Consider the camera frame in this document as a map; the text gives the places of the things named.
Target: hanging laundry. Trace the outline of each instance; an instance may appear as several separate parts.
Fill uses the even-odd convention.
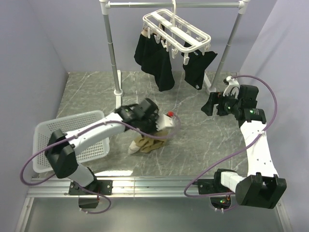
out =
[[[191,45],[187,42],[184,43],[185,47],[190,47]],[[184,80],[192,85],[194,88],[201,90],[204,81],[204,73],[207,67],[218,55],[215,52],[205,52],[203,55],[200,50],[191,52],[189,55],[189,62],[187,65],[183,65],[185,71]]]
[[[169,53],[161,43],[156,43],[153,34],[149,39],[146,30],[143,30],[140,35],[134,59],[141,65],[142,71],[154,76],[159,91],[170,90],[174,87],[175,81]]]

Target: clothes rack stand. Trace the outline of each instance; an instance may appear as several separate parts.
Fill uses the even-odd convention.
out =
[[[121,71],[117,69],[116,65],[116,58],[115,58],[115,52],[114,47],[112,43],[112,32],[111,32],[111,25],[110,25],[110,18],[109,18],[109,10],[111,8],[167,8],[172,7],[172,2],[110,2],[108,0],[99,0],[101,4],[101,10],[104,17],[104,24],[106,29],[106,36],[107,36],[107,42],[109,47],[109,52],[111,56],[111,63],[112,63],[112,73],[115,81],[115,90],[114,95],[116,96],[116,108],[120,107],[122,104],[122,96],[123,96],[123,90],[121,89]],[[216,88],[214,87],[217,83],[217,80],[219,78],[219,75],[222,71],[224,62],[226,60],[227,54],[229,52],[229,49],[231,47],[231,44],[233,42],[233,39],[235,37],[238,25],[240,23],[242,15],[246,12],[246,9],[248,7],[248,3],[250,0],[240,0],[238,2],[178,2],[177,7],[182,8],[192,8],[192,7],[237,7],[238,15],[236,17],[233,29],[231,31],[231,34],[229,36],[228,42],[225,46],[225,50],[223,52],[223,55],[221,57],[219,66],[217,68],[216,74],[214,76],[213,82],[211,83],[207,77],[207,75],[204,75],[204,82],[207,86],[207,93],[210,94],[210,92],[216,91]]]

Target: clothespin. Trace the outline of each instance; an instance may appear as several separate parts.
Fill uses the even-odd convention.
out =
[[[197,41],[201,42],[203,38],[198,36],[198,37],[196,37],[196,39],[197,39]]]
[[[185,53],[183,56],[183,64],[187,65],[189,63],[189,59],[190,59],[189,54]]]
[[[157,44],[159,44],[161,40],[161,35],[159,34],[154,35],[154,40],[156,41]]]
[[[207,52],[209,50],[209,48],[211,47],[211,44],[207,44],[206,46],[204,46],[204,51],[202,51],[202,54],[204,55],[205,52]]]
[[[176,55],[178,53],[178,49],[177,48],[172,48],[172,58],[175,59]]]
[[[167,41],[167,40],[165,40],[165,43],[164,43],[164,41],[163,41],[163,40],[161,40],[161,43],[162,43],[162,46],[163,46],[164,48],[166,48],[166,51],[168,52],[168,51],[169,51],[168,41]]]
[[[150,27],[147,28],[147,37],[150,39],[150,36],[152,34],[152,29]]]

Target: red cap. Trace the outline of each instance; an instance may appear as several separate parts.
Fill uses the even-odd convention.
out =
[[[167,116],[173,117],[173,116],[174,116],[174,113],[173,113],[172,111],[168,111]]]

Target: marble floor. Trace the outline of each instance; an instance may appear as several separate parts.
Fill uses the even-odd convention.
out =
[[[207,116],[200,108],[208,95],[205,88],[196,90],[184,80],[184,72],[174,72],[172,90],[159,92],[153,76],[143,72],[122,72],[125,93],[123,104],[132,104],[144,98],[152,99],[161,112],[174,111],[181,119],[182,129],[167,145],[149,154],[129,155],[127,149],[138,135],[127,131],[110,139],[110,152],[101,159],[84,163],[95,173],[111,175],[196,175],[219,159],[244,147],[238,123],[232,115]],[[223,80],[230,75],[221,75]],[[223,82],[217,86],[223,90]],[[105,115],[115,108],[114,83],[111,72],[71,72],[60,104],[58,117],[92,110]],[[246,154],[240,154],[218,165],[246,175]]]

